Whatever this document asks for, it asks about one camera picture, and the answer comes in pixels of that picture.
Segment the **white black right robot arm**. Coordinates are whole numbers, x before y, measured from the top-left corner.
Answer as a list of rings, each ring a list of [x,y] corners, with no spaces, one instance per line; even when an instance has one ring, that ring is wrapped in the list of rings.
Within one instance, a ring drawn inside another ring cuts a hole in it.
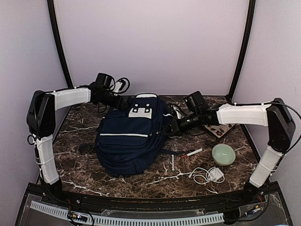
[[[281,98],[256,104],[224,103],[209,106],[199,91],[185,96],[184,102],[191,114],[177,118],[173,113],[165,129],[171,135],[179,135],[203,125],[250,124],[269,129],[267,148],[240,193],[242,203],[252,203],[272,172],[278,169],[284,156],[295,146],[291,143],[296,129],[289,113],[292,107]]]

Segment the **navy blue student backpack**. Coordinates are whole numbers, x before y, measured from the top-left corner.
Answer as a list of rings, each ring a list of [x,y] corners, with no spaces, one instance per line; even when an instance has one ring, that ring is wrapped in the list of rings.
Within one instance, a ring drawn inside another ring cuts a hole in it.
[[[100,164],[113,177],[144,173],[163,149],[172,118],[156,94],[137,95],[126,110],[110,109],[95,139]]]

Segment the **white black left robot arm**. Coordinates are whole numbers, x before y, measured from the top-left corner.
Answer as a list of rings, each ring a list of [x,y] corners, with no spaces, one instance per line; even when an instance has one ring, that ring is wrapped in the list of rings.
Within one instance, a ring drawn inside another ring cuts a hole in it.
[[[126,77],[115,80],[108,74],[99,73],[89,85],[34,92],[26,117],[30,133],[27,142],[34,147],[41,184],[54,204],[63,205],[66,202],[53,151],[57,112],[87,103],[125,110],[130,101],[123,94],[129,87],[130,80]]]

